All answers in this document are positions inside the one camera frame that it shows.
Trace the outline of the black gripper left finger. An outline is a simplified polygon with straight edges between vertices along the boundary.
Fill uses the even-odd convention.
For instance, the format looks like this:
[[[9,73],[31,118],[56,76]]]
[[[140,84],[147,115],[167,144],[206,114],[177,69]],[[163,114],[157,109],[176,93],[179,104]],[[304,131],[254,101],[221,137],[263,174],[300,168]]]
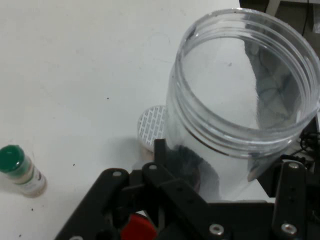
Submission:
[[[58,240],[223,240],[225,225],[196,192],[203,160],[184,146],[155,141],[155,159],[140,170],[104,170]]]

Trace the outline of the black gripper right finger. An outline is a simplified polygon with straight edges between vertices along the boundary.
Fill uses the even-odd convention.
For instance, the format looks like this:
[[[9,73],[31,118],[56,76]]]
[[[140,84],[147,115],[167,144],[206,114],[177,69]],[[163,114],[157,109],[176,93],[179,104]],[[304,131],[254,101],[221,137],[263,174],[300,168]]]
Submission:
[[[271,229],[277,238],[305,238],[307,235],[306,168],[291,155],[281,155],[258,182],[275,198]]]

